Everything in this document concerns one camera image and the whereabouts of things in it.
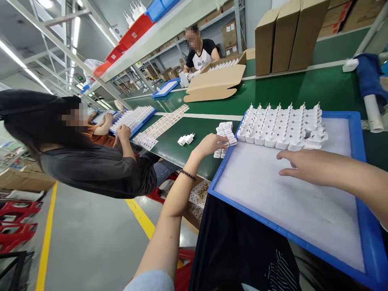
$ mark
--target hand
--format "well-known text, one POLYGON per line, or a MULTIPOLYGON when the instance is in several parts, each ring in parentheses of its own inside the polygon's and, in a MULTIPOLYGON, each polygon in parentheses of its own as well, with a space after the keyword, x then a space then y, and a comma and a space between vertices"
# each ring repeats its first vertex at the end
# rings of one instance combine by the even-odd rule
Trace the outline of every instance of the hand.
POLYGON ((361 163, 355 159, 322 150, 298 152, 283 150, 277 154, 276 158, 289 160, 293 167, 293 169, 280 170, 280 176, 290 176, 314 185, 336 188, 344 179, 347 179, 347 173, 356 164, 361 163))
POLYGON ((121 141, 123 140, 129 140, 131 137, 131 129, 126 125, 121 125, 117 131, 116 136, 120 138, 121 141))
POLYGON ((105 121, 108 121, 108 122, 112 122, 113 121, 113 115, 112 113, 107 113, 104 115, 104 120, 105 121))
POLYGON ((228 147, 223 144, 226 141, 228 141, 227 137, 211 133, 203 138, 199 145, 197 145, 197 147, 193 150, 193 153, 198 155, 200 158, 204 158, 207 155, 214 154, 216 150, 227 149, 228 147))

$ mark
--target blue plastic bin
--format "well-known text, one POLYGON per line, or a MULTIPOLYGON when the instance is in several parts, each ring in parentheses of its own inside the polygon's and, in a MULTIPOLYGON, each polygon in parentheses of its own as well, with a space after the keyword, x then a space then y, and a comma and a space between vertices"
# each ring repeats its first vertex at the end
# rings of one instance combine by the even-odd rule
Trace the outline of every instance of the blue plastic bin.
POLYGON ((154 0, 145 12, 153 22, 159 21, 179 0, 154 0))

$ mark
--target black beaded bracelet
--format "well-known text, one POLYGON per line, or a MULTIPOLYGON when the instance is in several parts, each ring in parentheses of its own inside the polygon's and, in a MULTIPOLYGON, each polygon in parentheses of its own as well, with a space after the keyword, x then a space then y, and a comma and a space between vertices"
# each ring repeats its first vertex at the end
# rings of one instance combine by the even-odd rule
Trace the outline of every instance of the black beaded bracelet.
POLYGON ((179 170, 179 172, 181 172, 182 174, 185 174, 186 176, 188 176, 191 180, 193 180, 194 182, 195 181, 197 181, 197 179, 193 176, 193 175, 191 175, 191 174, 189 174, 188 172, 185 172, 184 170, 179 170))

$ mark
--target gray floor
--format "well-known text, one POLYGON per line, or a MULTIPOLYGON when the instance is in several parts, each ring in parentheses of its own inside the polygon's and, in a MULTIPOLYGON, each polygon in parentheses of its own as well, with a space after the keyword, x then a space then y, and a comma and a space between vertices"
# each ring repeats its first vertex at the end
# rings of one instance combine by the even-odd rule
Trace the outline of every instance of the gray floor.
MULTIPOLYGON (((28 290, 34 291, 51 193, 36 217, 37 233, 26 248, 36 252, 28 290)), ((136 201, 156 225, 162 205, 136 201)), ((195 246, 197 235, 183 223, 181 246, 195 246)), ((148 237, 124 200, 58 185, 45 290, 123 290, 135 274, 148 237)))

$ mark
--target white t-shirt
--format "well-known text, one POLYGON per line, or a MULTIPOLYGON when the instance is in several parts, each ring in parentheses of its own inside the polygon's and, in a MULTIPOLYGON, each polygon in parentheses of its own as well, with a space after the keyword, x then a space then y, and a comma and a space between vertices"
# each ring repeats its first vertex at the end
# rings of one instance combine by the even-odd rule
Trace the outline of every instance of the white t-shirt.
POLYGON ((211 58, 211 52, 217 47, 214 41, 210 39, 202 40, 202 52, 198 56, 195 51, 190 51, 187 57, 186 66, 189 68, 194 67, 196 70, 200 70, 210 64, 213 59, 211 58))

